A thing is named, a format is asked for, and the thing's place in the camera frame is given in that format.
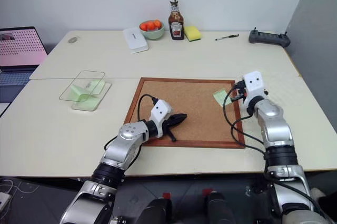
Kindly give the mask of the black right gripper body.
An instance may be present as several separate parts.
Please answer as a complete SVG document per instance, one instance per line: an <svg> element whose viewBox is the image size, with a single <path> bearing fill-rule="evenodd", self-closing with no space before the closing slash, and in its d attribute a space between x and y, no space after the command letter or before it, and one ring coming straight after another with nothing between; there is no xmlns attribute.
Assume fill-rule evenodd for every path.
<svg viewBox="0 0 337 224"><path fill-rule="evenodd" d="M235 84L235 89L238 92L237 96L240 96L241 97L240 99L243 99L244 101L246 99L246 89L245 88L246 88L246 84L244 80L238 81Z"/></svg>

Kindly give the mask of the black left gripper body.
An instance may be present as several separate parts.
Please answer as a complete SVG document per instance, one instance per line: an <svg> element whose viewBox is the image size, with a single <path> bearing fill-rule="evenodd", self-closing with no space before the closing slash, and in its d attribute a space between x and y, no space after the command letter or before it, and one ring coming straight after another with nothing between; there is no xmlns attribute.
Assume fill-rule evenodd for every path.
<svg viewBox="0 0 337 224"><path fill-rule="evenodd" d="M163 133L166 133L170 127L176 125L176 114L171 115L167 120L162 123Z"/></svg>

